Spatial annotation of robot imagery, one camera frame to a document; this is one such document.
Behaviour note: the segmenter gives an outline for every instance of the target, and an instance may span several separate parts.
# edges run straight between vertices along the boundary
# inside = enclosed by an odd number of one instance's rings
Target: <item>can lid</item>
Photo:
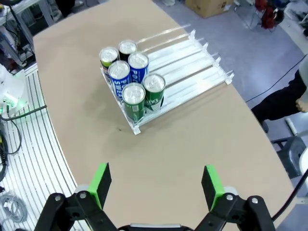
[[[166,82],[164,77],[158,74],[150,74],[144,78],[143,85],[149,92],[160,92],[165,88]]]
[[[137,51],[137,44],[132,40],[125,40],[120,42],[119,51],[122,54],[132,54]]]
[[[110,63],[117,59],[117,49],[115,47],[106,47],[100,52],[100,59],[105,63]]]
[[[122,91],[123,100],[129,104],[138,104],[145,97],[145,90],[139,83],[129,83]]]
[[[130,67],[125,61],[115,61],[110,65],[108,72],[111,78],[123,79],[129,75]]]
[[[144,68],[149,64],[149,58],[141,52],[135,52],[128,57],[128,64],[133,68]]]

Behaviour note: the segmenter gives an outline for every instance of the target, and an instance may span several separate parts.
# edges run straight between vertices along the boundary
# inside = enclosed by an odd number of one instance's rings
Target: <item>beige table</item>
[[[273,215],[293,188],[232,85],[202,94],[141,127],[137,136],[109,91],[99,69],[102,47],[176,26],[149,0],[111,0],[35,36],[43,93],[77,183],[89,183],[99,163],[109,162],[113,182],[104,209],[116,226],[195,228],[208,212],[203,168],[213,164],[224,185],[236,187],[242,198],[263,196]],[[225,230],[237,229],[228,224]]]

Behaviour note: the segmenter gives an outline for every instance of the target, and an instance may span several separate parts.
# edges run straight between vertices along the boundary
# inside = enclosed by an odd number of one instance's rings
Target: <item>cardboard box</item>
[[[203,18],[227,12],[233,0],[185,0],[185,5]]]

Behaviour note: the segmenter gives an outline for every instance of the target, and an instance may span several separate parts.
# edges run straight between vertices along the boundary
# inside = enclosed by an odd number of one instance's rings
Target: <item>person's leg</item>
[[[305,90],[306,86],[297,71],[288,87],[270,94],[251,111],[260,124],[266,119],[276,120],[296,114],[299,112],[296,100],[304,94]]]
[[[72,12],[75,0],[55,0],[55,1],[63,17],[66,18]]]

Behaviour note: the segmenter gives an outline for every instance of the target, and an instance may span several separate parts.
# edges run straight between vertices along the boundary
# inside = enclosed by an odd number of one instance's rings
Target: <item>white equipment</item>
[[[6,112],[7,105],[10,114],[18,112],[28,104],[25,71],[12,75],[0,64],[0,114]]]

